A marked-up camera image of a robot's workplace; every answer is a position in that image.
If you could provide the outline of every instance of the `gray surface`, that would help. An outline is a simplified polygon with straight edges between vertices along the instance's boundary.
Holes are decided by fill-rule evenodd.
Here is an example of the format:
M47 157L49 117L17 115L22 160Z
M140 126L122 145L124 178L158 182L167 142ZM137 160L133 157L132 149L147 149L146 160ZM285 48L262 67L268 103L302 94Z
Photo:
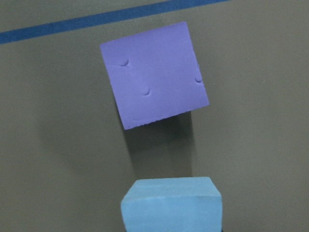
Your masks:
M47 21L105 11L70 3ZM0 31L41 23L1 4ZM309 231L308 9L233 0L1 45L0 231L122 232L136 178L188 175L212 178L226 232ZM211 105L124 132L98 45L179 21Z

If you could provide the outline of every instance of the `blue line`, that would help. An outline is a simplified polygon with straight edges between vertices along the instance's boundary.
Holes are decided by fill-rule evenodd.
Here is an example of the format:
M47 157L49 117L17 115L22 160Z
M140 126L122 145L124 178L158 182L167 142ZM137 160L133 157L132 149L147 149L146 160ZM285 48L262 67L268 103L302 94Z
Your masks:
M228 0L168 0L118 11L41 24L33 27L0 32L0 44L31 39L44 35L93 27L123 20L161 14Z

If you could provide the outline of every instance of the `purple block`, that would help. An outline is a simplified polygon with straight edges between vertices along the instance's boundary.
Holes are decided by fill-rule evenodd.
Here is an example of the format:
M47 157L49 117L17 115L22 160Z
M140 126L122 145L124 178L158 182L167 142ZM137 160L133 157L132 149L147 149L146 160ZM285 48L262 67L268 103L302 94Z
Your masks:
M186 22L100 48L125 130L209 105Z

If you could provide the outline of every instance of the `foam block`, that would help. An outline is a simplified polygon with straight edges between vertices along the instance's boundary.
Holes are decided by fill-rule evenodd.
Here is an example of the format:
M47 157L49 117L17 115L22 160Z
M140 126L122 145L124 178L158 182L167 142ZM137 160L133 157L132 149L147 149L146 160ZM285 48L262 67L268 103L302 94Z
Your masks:
M187 23L100 48L125 130L209 104Z
M126 232L221 232L221 194L209 177L144 179L121 202Z

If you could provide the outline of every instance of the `light blue block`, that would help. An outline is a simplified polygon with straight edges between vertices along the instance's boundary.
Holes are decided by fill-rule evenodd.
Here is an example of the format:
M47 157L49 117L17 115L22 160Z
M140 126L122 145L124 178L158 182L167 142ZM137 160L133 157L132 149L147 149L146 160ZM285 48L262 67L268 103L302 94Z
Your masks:
M209 177L144 179L121 202L126 232L221 232L222 198Z

